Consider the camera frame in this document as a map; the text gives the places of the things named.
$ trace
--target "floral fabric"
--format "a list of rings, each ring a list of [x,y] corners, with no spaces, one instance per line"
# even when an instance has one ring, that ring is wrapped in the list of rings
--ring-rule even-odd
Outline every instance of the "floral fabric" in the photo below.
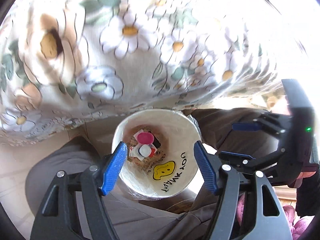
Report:
[[[244,19],[210,0],[16,0],[0,26],[4,142],[279,87]]]

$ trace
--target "white paper cup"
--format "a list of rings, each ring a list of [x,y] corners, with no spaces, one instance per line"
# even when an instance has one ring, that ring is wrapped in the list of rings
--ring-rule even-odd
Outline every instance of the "white paper cup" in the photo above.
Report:
[[[141,125],[157,127],[163,132],[167,138],[165,157],[148,166],[146,171],[126,160],[119,174],[128,187],[126,191],[136,199],[160,199],[177,195],[188,186],[198,170],[193,146],[201,138],[196,126],[181,112],[164,109],[140,111],[118,125],[112,151],[120,141],[126,142],[132,136],[128,131]]]

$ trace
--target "hand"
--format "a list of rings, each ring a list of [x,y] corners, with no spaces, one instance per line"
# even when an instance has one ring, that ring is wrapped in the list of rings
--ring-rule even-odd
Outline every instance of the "hand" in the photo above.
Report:
[[[276,102],[274,107],[271,109],[271,112],[274,114],[286,114],[290,115],[288,110],[288,103],[287,100],[285,100],[285,97],[282,97],[281,99]]]
[[[297,179],[309,178],[309,177],[313,176],[314,174],[316,174],[315,171],[313,171],[313,172],[301,172],[299,174],[299,176],[297,177]]]

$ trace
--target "person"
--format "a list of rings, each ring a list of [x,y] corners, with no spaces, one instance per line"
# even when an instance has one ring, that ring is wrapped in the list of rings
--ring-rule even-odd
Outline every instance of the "person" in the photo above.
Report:
[[[218,150],[216,154],[226,150],[249,154],[253,157],[261,157],[276,150],[277,140],[262,131],[255,133],[234,131],[231,124],[252,121],[260,114],[260,110],[249,108],[201,109],[192,112],[192,116],[199,124],[203,142]],[[87,140],[83,137],[76,137],[37,163],[30,170],[26,179],[26,196],[33,214],[36,215],[42,198],[57,171],[65,170],[68,174],[82,172],[90,165],[97,163],[99,159],[97,151]],[[320,185],[319,172],[314,176],[317,176],[317,183]],[[315,207],[320,206],[320,186],[317,192],[312,191],[313,194],[317,194],[316,203],[312,205],[310,198],[308,199],[310,205],[306,205],[302,200],[305,195],[306,186],[304,184],[303,182],[301,190],[298,191],[298,214],[311,215],[316,212]],[[79,201],[81,197],[81,194],[77,196],[77,203],[80,204],[78,206],[79,220],[84,236],[92,239],[89,227],[85,223],[83,203]],[[203,185],[191,209],[182,214],[174,214],[126,199],[113,191],[103,197],[106,210],[119,238],[130,238],[131,240],[198,239],[207,230],[217,200],[218,197]]]
[[[264,20],[223,1],[6,0],[0,143],[36,143],[84,122],[219,97],[273,102],[269,93],[283,95],[278,73],[292,69],[277,63],[279,38],[270,41]]]

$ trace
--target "green leaf print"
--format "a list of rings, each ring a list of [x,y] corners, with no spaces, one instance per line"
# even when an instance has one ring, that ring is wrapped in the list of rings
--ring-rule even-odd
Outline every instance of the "green leaf print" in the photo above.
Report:
[[[162,70],[163,70],[163,63],[160,62],[156,67],[155,71],[153,72],[152,79],[157,78],[161,74]]]
[[[176,105],[190,105],[191,102],[185,101],[185,100],[179,100],[176,102]]]
[[[235,47],[236,50],[240,50],[239,36],[237,36],[237,40],[233,43],[233,46]]]
[[[66,88],[64,87],[64,85],[58,84],[58,87],[59,87],[59,89],[60,89],[60,91],[61,91],[62,94],[66,94],[66,93],[67,93],[67,92],[66,92]]]
[[[93,13],[99,11],[103,5],[98,0],[84,0],[80,3],[85,9],[85,13]]]
[[[182,93],[180,96],[179,96],[179,99],[183,99],[187,96],[188,93]]]
[[[258,57],[262,56],[262,48],[261,44],[259,44],[259,52],[258,52]]]
[[[173,74],[171,75],[171,78],[173,80],[180,80],[183,77],[184,74],[184,68],[182,67],[177,67],[176,70],[173,72]]]
[[[151,87],[154,91],[157,92],[153,98],[162,95],[170,90],[170,85],[167,83],[168,81],[168,70],[166,65],[163,63],[159,63],[153,72],[152,79],[156,79],[152,84]]]
[[[42,87],[42,84],[40,84],[39,82],[34,82],[33,83],[37,88],[38,90],[40,91],[41,87]]]
[[[117,14],[117,12],[115,13],[115,11],[116,10],[114,9],[112,11],[108,11],[108,12],[102,13],[101,15],[97,15],[94,18],[86,20],[85,24],[87,24],[87,25],[105,25],[111,20],[111,18],[115,14]]]
[[[74,99],[77,94],[77,85],[75,82],[71,83],[68,87],[66,87],[66,91],[68,94]]]
[[[191,76],[191,75],[193,75],[194,73],[195,73],[195,69],[188,68],[188,70],[187,70],[187,75],[188,75],[188,76]]]
[[[5,67],[5,72],[9,80],[13,77],[13,62],[10,54],[4,54],[2,57],[1,64]]]
[[[90,109],[94,109],[93,103],[88,102],[88,107],[89,107]]]
[[[5,77],[5,68],[2,67],[0,70],[0,87],[2,88],[3,92],[5,92],[7,90],[7,79]]]
[[[29,83],[30,83],[30,80],[27,77],[25,77],[22,82],[22,87],[28,85]]]
[[[183,28],[184,23],[196,25],[198,20],[192,16],[192,10],[186,9],[184,11],[177,10],[170,15],[170,21],[174,22],[176,28]]]
[[[184,17],[189,21],[190,24],[197,24],[198,20],[192,16],[192,10],[186,9],[183,12]]]
[[[121,0],[98,0],[104,6],[118,7]]]
[[[11,42],[10,46],[9,46],[9,50],[11,51],[14,60],[16,63],[18,63],[19,68],[16,71],[18,77],[20,77],[21,79],[26,77],[26,73],[24,71],[24,66],[23,66],[23,62],[21,61],[20,57],[19,57],[19,48],[18,48],[18,40],[15,40],[13,42]]]

